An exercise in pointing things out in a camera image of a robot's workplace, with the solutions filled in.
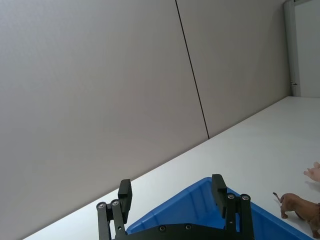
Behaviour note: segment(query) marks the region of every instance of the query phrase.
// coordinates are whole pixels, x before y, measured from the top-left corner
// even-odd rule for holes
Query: white wall
[[[178,0],[211,137],[290,93],[284,0]]]
[[[295,4],[300,96],[320,98],[320,0]]]
[[[172,0],[0,0],[0,239],[207,138]]]

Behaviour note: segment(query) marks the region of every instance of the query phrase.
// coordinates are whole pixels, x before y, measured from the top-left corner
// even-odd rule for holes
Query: hand
[[[315,162],[313,166],[314,168],[308,168],[308,171],[304,171],[303,174],[316,182],[320,182],[320,163]]]

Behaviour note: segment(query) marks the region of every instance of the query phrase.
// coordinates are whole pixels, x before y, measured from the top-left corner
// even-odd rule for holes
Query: white tabletop
[[[254,203],[280,218],[280,206],[272,192],[295,193],[320,202],[320,183],[303,174],[319,160],[320,98],[287,97],[133,180],[126,227],[212,174],[221,174],[229,188],[239,194],[249,194]],[[116,199],[117,192],[101,197],[25,239],[98,240],[96,204]],[[310,236],[307,223],[295,215],[289,214],[284,221]]]

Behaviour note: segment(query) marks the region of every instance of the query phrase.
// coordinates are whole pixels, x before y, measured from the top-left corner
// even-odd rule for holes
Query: blue plastic bin
[[[223,229],[225,220],[221,218],[218,207],[212,196],[211,183],[211,177],[206,177],[187,187],[133,223],[127,229],[128,234],[136,233],[158,225],[183,223]],[[229,188],[228,193],[234,193],[239,196],[239,194]],[[251,212],[256,240],[313,239],[254,203],[251,203]]]

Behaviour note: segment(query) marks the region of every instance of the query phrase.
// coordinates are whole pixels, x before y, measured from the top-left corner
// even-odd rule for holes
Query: toy tail
[[[282,203],[283,199],[280,199],[280,198],[278,197],[278,194],[276,194],[275,192],[273,192],[273,195],[275,195],[276,198],[278,199],[278,201],[279,201],[280,203]]]

